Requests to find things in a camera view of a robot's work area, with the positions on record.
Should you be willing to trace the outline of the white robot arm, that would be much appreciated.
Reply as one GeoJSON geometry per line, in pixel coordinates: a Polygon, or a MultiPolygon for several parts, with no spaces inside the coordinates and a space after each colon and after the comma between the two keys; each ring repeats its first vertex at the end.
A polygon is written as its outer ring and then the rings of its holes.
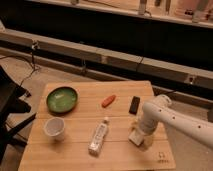
{"type": "Polygon", "coordinates": [[[171,99],[162,94],[145,101],[140,116],[129,135],[129,140],[140,146],[146,135],[152,135],[162,122],[188,135],[199,143],[213,149],[213,123],[187,116],[170,109],[171,99]]]}

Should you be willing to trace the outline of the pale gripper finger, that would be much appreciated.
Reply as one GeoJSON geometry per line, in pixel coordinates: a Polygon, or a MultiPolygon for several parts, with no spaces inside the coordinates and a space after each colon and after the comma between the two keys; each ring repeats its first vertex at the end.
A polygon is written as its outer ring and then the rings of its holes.
{"type": "Polygon", "coordinates": [[[133,121],[132,123],[131,123],[131,130],[135,130],[135,129],[137,129],[137,127],[138,127],[138,121],[133,121]]]}

